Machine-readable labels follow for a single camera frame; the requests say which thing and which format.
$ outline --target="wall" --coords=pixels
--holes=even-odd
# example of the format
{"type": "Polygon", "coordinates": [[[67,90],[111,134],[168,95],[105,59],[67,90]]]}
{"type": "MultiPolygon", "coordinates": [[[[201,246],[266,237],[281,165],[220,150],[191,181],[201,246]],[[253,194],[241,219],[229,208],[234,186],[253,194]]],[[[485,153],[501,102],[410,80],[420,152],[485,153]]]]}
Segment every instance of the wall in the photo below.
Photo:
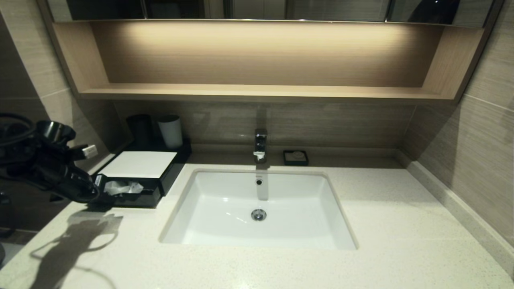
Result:
{"type": "Polygon", "coordinates": [[[395,148],[407,129],[412,105],[356,103],[233,103],[117,101],[127,116],[177,114],[193,143],[251,145],[267,128],[271,145],[395,148]]]}
{"type": "MultiPolygon", "coordinates": [[[[95,144],[99,156],[78,162],[92,167],[126,141],[110,101],[76,100],[64,77],[35,0],[0,0],[0,107],[3,112],[51,119],[70,125],[77,138],[69,145],[95,144]]],[[[49,195],[20,183],[2,181],[19,219],[19,228],[39,230],[65,204],[49,204],[49,195]]]]}
{"type": "Polygon", "coordinates": [[[514,2],[458,107],[418,106],[403,149],[514,245],[514,2]]]}

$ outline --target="faucet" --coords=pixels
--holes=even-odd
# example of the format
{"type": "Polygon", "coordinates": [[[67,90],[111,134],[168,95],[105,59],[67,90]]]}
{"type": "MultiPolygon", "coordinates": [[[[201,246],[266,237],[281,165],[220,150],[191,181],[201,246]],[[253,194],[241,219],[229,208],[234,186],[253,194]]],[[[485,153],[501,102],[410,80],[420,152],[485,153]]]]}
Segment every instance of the faucet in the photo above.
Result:
{"type": "Polygon", "coordinates": [[[255,151],[253,155],[256,164],[264,164],[266,162],[266,137],[268,132],[265,129],[255,130],[255,151]]]}

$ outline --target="sink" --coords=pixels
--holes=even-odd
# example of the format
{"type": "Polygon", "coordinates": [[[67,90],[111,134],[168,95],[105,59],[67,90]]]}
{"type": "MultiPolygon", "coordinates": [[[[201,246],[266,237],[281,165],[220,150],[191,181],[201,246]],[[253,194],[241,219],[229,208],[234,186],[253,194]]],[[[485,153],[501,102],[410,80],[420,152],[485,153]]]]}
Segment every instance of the sink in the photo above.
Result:
{"type": "Polygon", "coordinates": [[[324,175],[196,171],[162,243],[355,250],[324,175]]]}

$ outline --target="drain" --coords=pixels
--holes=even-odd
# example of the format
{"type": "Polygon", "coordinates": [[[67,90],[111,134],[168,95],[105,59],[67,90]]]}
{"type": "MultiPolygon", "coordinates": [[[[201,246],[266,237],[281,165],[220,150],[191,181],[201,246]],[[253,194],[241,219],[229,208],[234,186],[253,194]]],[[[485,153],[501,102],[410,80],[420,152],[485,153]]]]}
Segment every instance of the drain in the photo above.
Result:
{"type": "Polygon", "coordinates": [[[264,221],[266,219],[266,211],[262,209],[256,209],[252,211],[252,219],[255,221],[264,221]]]}

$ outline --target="white sink basin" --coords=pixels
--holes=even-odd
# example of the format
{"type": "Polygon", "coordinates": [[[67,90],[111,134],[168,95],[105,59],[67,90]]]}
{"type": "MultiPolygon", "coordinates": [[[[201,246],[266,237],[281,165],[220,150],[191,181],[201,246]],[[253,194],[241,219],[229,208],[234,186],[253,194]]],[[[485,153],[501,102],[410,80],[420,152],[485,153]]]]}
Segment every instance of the white sink basin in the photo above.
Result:
{"type": "Polygon", "coordinates": [[[161,242],[356,249],[328,179],[312,174],[196,172],[161,242]],[[254,220],[256,209],[266,219],[254,220]]]}

